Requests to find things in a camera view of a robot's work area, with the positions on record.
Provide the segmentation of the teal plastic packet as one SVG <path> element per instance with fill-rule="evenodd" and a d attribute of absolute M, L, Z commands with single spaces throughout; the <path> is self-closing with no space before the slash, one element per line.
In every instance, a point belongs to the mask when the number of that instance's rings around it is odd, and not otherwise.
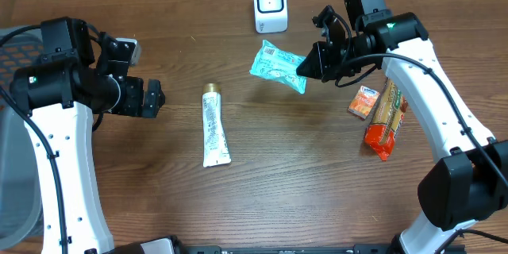
<path fill-rule="evenodd" d="M 297 75 L 296 69 L 305 59 L 305 56 L 285 52 L 268 40 L 263 40 L 249 73 L 262 79 L 282 83 L 299 94 L 304 94 L 306 77 Z"/>

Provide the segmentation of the small orange snack packet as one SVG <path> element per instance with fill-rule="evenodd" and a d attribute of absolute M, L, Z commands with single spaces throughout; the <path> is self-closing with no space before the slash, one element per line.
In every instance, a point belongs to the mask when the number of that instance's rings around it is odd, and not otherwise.
<path fill-rule="evenodd" d="M 348 112 L 362 119 L 366 119 L 374 107 L 380 93 L 366 86 L 361 86 L 351 101 Z"/>

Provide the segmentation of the white tube gold cap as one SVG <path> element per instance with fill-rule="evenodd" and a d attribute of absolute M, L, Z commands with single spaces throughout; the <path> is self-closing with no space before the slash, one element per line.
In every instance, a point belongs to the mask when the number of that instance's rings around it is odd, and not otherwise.
<path fill-rule="evenodd" d="M 217 83 L 207 83 L 203 87 L 202 120 L 203 167 L 230 164 L 232 160 L 221 121 L 221 89 Z"/>

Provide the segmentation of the orange spaghetti packet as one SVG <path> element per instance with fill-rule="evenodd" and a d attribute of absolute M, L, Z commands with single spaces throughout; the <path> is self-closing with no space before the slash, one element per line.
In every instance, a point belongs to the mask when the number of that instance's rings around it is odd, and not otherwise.
<path fill-rule="evenodd" d="M 387 161 L 393 152 L 408 105 L 401 90 L 388 79 L 364 136 L 364 142 L 382 161 Z"/>

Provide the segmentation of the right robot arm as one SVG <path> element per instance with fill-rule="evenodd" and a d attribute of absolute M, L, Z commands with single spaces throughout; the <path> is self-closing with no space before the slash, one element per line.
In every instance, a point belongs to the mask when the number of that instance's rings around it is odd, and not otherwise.
<path fill-rule="evenodd" d="M 411 12 L 384 0 L 344 0 L 312 21 L 321 30 L 297 73 L 322 82 L 356 83 L 381 70 L 402 92 L 431 146 L 434 167 L 418 185 L 421 212 L 378 247 L 385 253 L 459 253 L 454 241 L 507 205 L 507 143 L 483 126 L 442 69 L 428 31 Z"/>

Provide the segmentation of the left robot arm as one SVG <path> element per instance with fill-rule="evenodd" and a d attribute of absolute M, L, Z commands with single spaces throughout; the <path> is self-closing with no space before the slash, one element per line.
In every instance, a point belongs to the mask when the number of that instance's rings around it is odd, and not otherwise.
<path fill-rule="evenodd" d="M 18 69 L 7 103 L 22 118 L 37 162 L 45 253 L 172 253 L 170 237 L 118 247 L 106 224 L 94 168 L 92 134 L 105 114 L 154 118 L 160 81 L 128 74 L 141 47 L 83 20 L 43 21 L 43 49 Z"/>

